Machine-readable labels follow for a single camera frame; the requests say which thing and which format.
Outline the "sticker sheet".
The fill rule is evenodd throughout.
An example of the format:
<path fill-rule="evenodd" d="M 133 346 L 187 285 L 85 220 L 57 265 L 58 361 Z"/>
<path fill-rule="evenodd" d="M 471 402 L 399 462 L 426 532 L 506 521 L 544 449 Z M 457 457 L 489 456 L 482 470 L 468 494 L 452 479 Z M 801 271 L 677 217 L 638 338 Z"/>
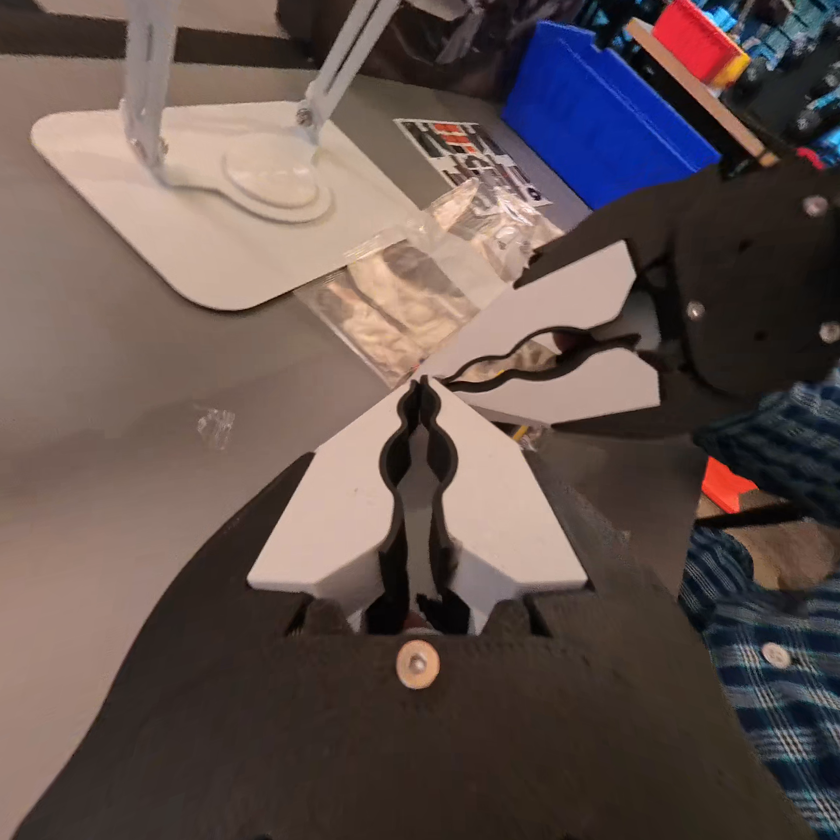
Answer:
<path fill-rule="evenodd" d="M 551 205 L 512 156 L 477 122 L 395 119 L 396 127 L 452 186 L 476 181 L 476 197 L 489 209 L 501 190 L 531 207 Z"/>

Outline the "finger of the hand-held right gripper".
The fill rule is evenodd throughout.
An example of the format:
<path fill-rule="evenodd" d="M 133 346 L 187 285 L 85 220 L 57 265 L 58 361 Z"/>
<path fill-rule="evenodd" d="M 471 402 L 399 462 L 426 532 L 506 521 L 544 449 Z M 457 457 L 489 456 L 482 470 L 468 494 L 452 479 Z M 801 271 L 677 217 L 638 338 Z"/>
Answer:
<path fill-rule="evenodd" d="M 541 334 L 586 333 L 612 322 L 636 276 L 627 242 L 620 240 L 526 285 L 509 286 L 430 355 L 418 373 L 453 379 L 476 362 L 507 358 Z"/>
<path fill-rule="evenodd" d="M 562 353 L 553 368 L 508 370 L 446 387 L 487 418 L 550 427 L 632 413 L 661 404 L 659 374 L 639 356 L 639 336 L 595 340 Z"/>

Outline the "wooden shelf board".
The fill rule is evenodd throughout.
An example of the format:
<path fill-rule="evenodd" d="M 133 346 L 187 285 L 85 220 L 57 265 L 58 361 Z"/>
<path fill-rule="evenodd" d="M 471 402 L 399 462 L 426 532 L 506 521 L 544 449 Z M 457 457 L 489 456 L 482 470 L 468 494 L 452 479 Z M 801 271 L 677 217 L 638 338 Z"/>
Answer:
<path fill-rule="evenodd" d="M 687 68 L 653 36 L 653 27 L 637 17 L 629 20 L 624 32 L 642 49 L 672 83 L 695 102 L 708 118 L 737 142 L 739 147 L 762 167 L 778 163 L 779 156 L 760 136 L 745 125 L 702 82 L 690 75 Z"/>

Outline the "white adjustable book stand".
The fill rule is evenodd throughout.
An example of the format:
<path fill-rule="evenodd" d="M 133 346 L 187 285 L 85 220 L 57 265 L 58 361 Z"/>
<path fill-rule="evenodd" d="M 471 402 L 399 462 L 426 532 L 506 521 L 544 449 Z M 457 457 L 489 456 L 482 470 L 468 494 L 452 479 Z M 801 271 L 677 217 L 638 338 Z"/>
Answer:
<path fill-rule="evenodd" d="M 119 108 L 49 115 L 31 142 L 179 295 L 254 308 L 416 212 L 331 120 L 398 5 L 356 2 L 301 101 L 167 108 L 177 2 L 127 2 Z"/>

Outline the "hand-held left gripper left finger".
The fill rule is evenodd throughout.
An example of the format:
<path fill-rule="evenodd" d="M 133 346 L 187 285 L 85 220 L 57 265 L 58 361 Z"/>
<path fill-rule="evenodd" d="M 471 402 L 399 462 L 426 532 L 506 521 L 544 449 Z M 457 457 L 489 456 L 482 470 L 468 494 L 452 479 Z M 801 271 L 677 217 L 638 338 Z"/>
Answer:
<path fill-rule="evenodd" d="M 371 634 L 399 634 L 410 613 L 405 507 L 422 388 L 410 381 L 312 454 L 247 575 L 258 591 L 336 602 Z"/>

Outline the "clear bag with printed label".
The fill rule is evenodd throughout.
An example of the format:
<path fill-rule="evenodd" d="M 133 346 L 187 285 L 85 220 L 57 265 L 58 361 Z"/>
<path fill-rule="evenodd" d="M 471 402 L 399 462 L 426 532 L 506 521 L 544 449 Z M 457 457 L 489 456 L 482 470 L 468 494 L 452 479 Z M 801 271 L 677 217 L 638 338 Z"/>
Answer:
<path fill-rule="evenodd" d="M 519 194 L 494 181 L 469 176 L 428 204 L 430 236 L 467 243 L 507 284 L 519 279 L 536 251 L 565 235 Z"/>

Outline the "red yellow box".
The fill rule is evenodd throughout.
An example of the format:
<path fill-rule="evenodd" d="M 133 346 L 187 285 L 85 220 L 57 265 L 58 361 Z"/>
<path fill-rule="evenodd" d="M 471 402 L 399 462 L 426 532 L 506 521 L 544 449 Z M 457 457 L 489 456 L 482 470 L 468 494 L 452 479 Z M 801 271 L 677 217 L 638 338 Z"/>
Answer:
<path fill-rule="evenodd" d="M 750 63 L 748 54 L 689 1 L 671 2 L 658 17 L 652 35 L 708 88 L 729 88 Z"/>

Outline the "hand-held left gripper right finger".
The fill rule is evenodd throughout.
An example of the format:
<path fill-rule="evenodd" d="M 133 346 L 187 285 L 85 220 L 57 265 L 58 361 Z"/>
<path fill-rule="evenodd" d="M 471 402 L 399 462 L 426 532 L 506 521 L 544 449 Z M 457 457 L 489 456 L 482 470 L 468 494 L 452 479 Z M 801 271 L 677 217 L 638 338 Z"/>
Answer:
<path fill-rule="evenodd" d="M 479 634 L 500 602 L 583 590 L 587 573 L 519 443 L 437 381 L 419 384 L 438 482 L 428 543 L 437 598 L 418 598 L 427 620 Z"/>

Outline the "large clear part bag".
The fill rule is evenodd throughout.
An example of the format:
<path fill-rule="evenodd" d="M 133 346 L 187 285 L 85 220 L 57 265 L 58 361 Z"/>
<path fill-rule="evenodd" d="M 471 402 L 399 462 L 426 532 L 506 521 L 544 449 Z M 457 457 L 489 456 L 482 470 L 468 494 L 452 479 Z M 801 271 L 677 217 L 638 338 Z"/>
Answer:
<path fill-rule="evenodd" d="M 363 249 L 295 297 L 389 388 L 402 384 L 508 284 L 476 248 L 445 237 Z"/>

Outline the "orange plastic piece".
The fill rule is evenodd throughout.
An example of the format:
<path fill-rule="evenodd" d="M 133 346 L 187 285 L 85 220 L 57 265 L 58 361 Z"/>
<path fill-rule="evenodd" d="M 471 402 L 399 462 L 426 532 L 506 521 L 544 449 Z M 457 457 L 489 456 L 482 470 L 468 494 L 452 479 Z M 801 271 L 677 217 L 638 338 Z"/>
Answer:
<path fill-rule="evenodd" d="M 712 457 L 707 459 L 705 475 L 701 482 L 702 494 L 722 512 L 740 512 L 741 496 L 756 489 L 754 483 L 734 474 L 721 462 Z"/>

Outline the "person's right forearm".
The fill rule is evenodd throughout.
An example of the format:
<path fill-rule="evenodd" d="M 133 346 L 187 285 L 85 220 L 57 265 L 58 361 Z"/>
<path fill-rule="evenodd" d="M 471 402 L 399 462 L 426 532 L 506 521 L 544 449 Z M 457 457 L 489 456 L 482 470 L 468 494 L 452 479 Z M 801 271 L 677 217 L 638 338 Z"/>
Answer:
<path fill-rule="evenodd" d="M 701 428 L 694 443 L 733 474 L 839 527 L 839 371 L 762 398 L 751 412 Z"/>

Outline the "blue plastic bin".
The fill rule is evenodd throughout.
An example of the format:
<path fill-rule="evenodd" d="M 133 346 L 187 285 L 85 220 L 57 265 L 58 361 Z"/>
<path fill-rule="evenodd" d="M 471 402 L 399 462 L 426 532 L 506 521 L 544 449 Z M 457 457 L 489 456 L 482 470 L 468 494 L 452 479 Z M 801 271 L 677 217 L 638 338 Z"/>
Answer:
<path fill-rule="evenodd" d="M 593 33 L 549 21 L 533 30 L 501 119 L 591 210 L 721 160 Z"/>

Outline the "small clear plastic scrap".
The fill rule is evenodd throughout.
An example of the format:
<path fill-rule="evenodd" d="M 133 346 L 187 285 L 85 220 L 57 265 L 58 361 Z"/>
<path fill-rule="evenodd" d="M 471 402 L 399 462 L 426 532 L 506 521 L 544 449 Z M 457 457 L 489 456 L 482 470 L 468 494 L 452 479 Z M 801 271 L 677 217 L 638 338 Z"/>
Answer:
<path fill-rule="evenodd" d="M 236 413 L 226 408 L 194 404 L 196 434 L 203 445 L 214 452 L 227 449 L 232 437 Z"/>

